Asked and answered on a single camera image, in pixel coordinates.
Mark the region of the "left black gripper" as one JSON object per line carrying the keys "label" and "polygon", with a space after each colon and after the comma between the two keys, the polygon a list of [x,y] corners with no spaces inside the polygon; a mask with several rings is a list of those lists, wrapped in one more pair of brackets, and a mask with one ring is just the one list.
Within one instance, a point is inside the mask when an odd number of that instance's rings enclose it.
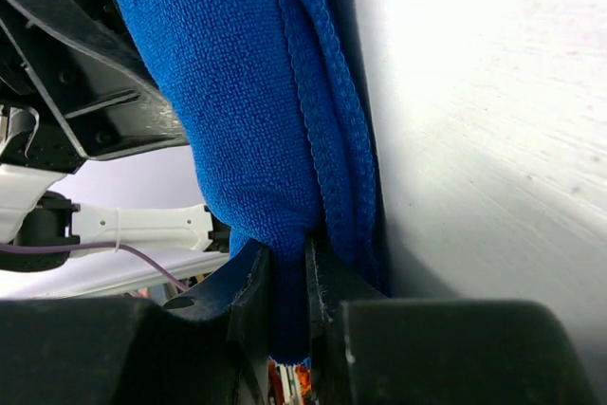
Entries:
{"label": "left black gripper", "polygon": [[115,0],[1,0],[1,160],[73,174],[184,146]]}

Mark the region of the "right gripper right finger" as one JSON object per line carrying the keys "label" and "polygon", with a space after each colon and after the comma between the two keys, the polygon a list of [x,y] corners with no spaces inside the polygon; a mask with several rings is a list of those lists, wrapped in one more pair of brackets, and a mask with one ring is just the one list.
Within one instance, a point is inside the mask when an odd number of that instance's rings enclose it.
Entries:
{"label": "right gripper right finger", "polygon": [[595,404],[562,324],[520,300],[391,299],[324,240],[305,247],[321,404]]}

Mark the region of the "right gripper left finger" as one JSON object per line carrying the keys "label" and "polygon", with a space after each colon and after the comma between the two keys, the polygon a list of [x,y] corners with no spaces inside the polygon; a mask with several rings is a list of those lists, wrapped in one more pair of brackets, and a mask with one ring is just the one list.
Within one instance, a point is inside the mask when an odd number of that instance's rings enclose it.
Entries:
{"label": "right gripper left finger", "polygon": [[135,298],[4,301],[5,404],[263,404],[268,250],[247,243],[166,304]]}

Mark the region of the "blue towel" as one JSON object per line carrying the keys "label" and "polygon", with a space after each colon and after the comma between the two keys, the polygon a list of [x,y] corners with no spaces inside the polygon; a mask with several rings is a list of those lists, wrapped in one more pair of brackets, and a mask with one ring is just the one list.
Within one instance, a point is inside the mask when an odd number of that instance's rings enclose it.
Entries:
{"label": "blue towel", "polygon": [[335,0],[117,1],[183,125],[203,197],[231,229],[231,252],[249,240],[270,250],[270,355],[303,361],[312,232],[383,286],[375,160]]}

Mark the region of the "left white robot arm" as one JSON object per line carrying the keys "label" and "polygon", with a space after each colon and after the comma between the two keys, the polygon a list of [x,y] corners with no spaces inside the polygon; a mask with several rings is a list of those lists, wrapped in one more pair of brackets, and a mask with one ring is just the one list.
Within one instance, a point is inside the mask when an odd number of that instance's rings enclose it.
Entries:
{"label": "left white robot arm", "polygon": [[53,191],[88,161],[183,146],[116,0],[1,0],[1,267],[39,272],[106,249],[224,252],[197,205],[105,209]]}

